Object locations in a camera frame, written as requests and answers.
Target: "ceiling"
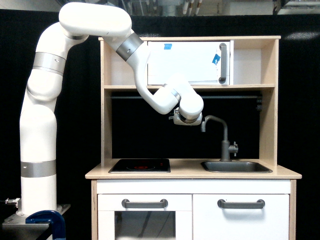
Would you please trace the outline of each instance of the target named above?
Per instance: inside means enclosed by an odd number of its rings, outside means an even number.
[[[68,2],[86,2],[114,5],[125,9],[130,15],[140,16],[235,16],[320,13],[319,0],[285,1],[285,3],[281,3],[281,0],[0,0],[0,9],[58,12]]]

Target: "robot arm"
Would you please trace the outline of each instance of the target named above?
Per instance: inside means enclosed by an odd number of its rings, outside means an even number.
[[[102,36],[132,67],[138,92],[157,112],[167,114],[180,102],[177,121],[184,125],[201,123],[203,100],[182,76],[173,76],[154,95],[149,92],[144,75],[150,51],[131,27],[130,16],[120,8],[72,2],[61,9],[59,22],[41,35],[20,116],[24,215],[57,208],[54,110],[68,51],[89,35]]]

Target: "microwave handle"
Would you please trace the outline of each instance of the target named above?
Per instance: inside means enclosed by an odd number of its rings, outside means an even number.
[[[164,209],[168,206],[168,201],[162,199],[159,202],[130,202],[128,199],[123,199],[121,204],[125,209]]]
[[[221,50],[221,77],[219,77],[219,83],[224,84],[227,80],[227,45],[221,43],[219,48]]]

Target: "microwave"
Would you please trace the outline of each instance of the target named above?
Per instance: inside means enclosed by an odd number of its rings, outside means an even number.
[[[182,74],[191,85],[232,85],[234,41],[148,41],[147,84]]]

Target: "oven window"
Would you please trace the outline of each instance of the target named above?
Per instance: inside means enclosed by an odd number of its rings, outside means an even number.
[[[115,240],[175,240],[175,211],[115,211]]]

